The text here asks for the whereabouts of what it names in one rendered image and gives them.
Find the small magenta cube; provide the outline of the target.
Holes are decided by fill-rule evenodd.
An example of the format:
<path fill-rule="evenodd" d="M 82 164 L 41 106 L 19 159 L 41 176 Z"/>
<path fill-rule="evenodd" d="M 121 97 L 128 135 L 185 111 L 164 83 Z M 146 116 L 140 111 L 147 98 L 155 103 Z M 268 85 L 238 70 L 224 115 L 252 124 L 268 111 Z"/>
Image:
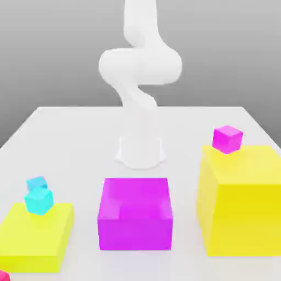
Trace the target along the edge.
<path fill-rule="evenodd" d="M 212 147 L 224 154 L 230 154 L 240 149 L 242 138 L 241 130 L 229 125 L 219 127 L 214 129 Z"/>

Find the small sky blue cube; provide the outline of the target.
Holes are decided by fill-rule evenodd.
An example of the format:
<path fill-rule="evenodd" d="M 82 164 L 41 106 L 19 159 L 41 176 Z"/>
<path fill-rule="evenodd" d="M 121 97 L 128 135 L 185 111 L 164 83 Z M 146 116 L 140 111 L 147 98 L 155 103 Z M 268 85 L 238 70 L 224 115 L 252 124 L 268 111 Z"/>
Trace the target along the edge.
<path fill-rule="evenodd" d="M 43 176 L 37 176 L 35 178 L 28 179 L 26 184 L 28 191 L 32 191 L 35 188 L 48 188 L 47 181 Z"/>

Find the small cyan cube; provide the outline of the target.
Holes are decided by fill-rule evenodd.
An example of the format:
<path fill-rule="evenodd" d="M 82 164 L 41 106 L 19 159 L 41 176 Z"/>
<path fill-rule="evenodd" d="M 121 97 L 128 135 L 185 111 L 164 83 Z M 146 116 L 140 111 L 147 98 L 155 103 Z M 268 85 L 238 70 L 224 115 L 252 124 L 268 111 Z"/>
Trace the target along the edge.
<path fill-rule="evenodd" d="M 29 213 L 43 216 L 54 205 L 53 193 L 47 188 L 34 188 L 25 196 L 25 205 Z"/>

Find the large magenta box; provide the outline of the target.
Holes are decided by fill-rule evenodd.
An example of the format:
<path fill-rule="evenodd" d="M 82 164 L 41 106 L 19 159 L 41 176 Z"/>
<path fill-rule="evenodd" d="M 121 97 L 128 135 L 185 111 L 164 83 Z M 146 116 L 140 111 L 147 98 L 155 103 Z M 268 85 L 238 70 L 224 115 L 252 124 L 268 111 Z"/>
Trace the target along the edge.
<path fill-rule="evenodd" d="M 101 250 L 172 248 L 167 178 L 106 178 L 97 217 Z"/>

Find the large lime yellow box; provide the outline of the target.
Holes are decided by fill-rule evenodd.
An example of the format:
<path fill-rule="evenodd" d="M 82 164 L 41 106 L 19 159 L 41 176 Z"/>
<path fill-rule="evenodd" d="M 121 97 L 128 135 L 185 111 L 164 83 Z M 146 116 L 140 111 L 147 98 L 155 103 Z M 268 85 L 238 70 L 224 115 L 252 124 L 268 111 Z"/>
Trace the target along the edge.
<path fill-rule="evenodd" d="M 0 269 L 8 273 L 60 272 L 73 225 L 71 203 L 56 203 L 43 216 L 15 203 L 0 224 Z"/>

